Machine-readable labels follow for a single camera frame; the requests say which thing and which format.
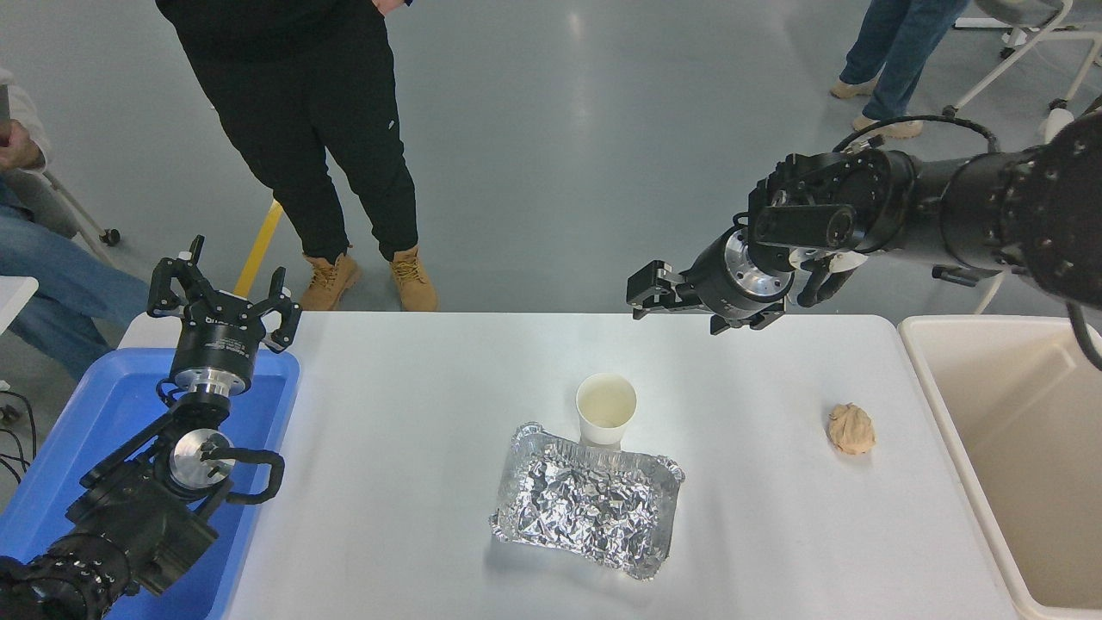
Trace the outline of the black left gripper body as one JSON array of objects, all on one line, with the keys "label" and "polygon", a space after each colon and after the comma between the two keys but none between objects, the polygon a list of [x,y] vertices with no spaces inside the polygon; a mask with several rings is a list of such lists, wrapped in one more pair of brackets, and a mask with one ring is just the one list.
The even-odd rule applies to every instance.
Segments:
[{"label": "black left gripper body", "polygon": [[251,380],[267,330],[259,318],[248,317],[250,304],[224,291],[190,302],[170,376],[177,380],[186,370],[210,368]]}]

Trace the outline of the seated person's hand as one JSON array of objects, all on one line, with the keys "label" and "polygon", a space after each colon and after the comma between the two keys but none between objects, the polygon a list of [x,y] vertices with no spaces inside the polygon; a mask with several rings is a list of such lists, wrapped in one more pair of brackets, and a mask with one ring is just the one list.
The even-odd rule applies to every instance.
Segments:
[{"label": "seated person's hand", "polygon": [[28,127],[15,119],[1,122],[1,171],[45,168],[45,156]]}]

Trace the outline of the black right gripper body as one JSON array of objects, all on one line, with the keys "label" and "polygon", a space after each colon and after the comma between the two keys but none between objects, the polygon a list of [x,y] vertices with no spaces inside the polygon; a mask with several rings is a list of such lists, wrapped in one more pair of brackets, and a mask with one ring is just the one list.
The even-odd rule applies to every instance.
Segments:
[{"label": "black right gripper body", "polygon": [[786,313],[786,275],[754,263],[747,231],[728,231],[684,272],[712,326],[768,326]]}]

